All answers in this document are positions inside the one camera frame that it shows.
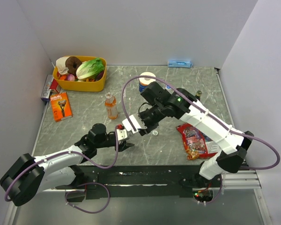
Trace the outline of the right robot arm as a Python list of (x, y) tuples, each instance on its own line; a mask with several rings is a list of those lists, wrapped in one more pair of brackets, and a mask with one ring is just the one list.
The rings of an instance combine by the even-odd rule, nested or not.
[(250, 138), (233, 134), (235, 129), (232, 126), (209, 112), (185, 89), (179, 88), (177, 92), (170, 93), (157, 82), (152, 82), (141, 96), (151, 105), (151, 108), (140, 113), (140, 118), (146, 126), (146, 130), (140, 132), (141, 135), (157, 128), (164, 118), (175, 117), (195, 127), (220, 147), (221, 150), (215, 156), (202, 163), (200, 171), (195, 175), (199, 186), (207, 186), (222, 172), (238, 172), (252, 143)]

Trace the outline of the orange drink bottle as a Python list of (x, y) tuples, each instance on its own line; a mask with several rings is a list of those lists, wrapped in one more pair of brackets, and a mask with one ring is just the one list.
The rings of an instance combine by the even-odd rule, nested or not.
[(115, 120), (118, 117), (116, 98), (110, 92), (106, 93), (105, 97), (105, 108), (107, 110), (107, 116), (109, 119)]

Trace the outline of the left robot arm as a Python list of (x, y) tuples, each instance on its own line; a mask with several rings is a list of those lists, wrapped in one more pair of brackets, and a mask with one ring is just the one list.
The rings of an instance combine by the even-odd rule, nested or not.
[(117, 125), (114, 131), (107, 133), (106, 126), (95, 124), (74, 145), (49, 155), (21, 155), (0, 179), (5, 190), (4, 199), (22, 206), (36, 194), (59, 186), (78, 188), (86, 181), (79, 164), (91, 162), (99, 148), (114, 147), (119, 153), (131, 147), (128, 143), (131, 126)]

